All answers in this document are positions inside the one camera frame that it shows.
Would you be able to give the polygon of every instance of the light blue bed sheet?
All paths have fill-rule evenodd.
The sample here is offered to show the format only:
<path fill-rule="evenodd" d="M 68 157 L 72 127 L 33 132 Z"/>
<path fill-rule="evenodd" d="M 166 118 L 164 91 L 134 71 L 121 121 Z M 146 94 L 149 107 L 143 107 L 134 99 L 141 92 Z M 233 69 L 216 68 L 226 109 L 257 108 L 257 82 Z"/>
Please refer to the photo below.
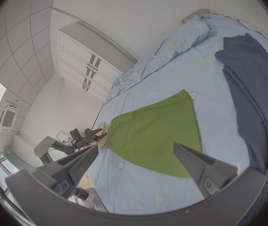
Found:
<path fill-rule="evenodd" d="M 117 115 L 154 104 L 185 89 L 197 94 L 193 104 L 203 153 L 237 166 L 241 173 L 249 165 L 249 155 L 237 132 L 236 110 L 222 73 L 224 65 L 214 54 L 223 49 L 222 35 L 225 34 L 233 37 L 249 33 L 267 51 L 268 40 L 230 18 L 204 17 L 217 34 L 206 37 L 140 83 L 113 97 L 104 104 L 94 129 L 102 121 L 110 125 Z M 203 200 L 191 178 L 175 178 L 136 166 L 106 147 L 100 150 L 88 172 L 110 213 L 155 214 Z"/>

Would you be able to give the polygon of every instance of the white dresser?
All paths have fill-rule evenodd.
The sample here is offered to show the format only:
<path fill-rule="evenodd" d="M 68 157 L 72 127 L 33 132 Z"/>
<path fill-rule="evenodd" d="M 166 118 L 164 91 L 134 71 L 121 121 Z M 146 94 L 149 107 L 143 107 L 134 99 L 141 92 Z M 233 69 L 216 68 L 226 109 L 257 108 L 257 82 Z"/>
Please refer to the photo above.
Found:
<path fill-rule="evenodd" d="M 112 83 L 134 62 L 107 40 L 76 22 L 59 30 L 61 76 L 105 101 Z"/>

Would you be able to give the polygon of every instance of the ceiling air conditioner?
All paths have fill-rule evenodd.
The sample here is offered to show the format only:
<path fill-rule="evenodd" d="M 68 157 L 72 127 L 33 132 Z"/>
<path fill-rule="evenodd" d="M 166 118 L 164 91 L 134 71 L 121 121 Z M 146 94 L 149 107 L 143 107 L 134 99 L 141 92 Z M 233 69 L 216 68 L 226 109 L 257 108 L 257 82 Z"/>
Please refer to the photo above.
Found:
<path fill-rule="evenodd" d="M 20 112 L 20 107 L 9 103 L 8 101 L 4 102 L 0 113 L 0 132 L 11 132 L 15 125 L 17 115 Z"/>

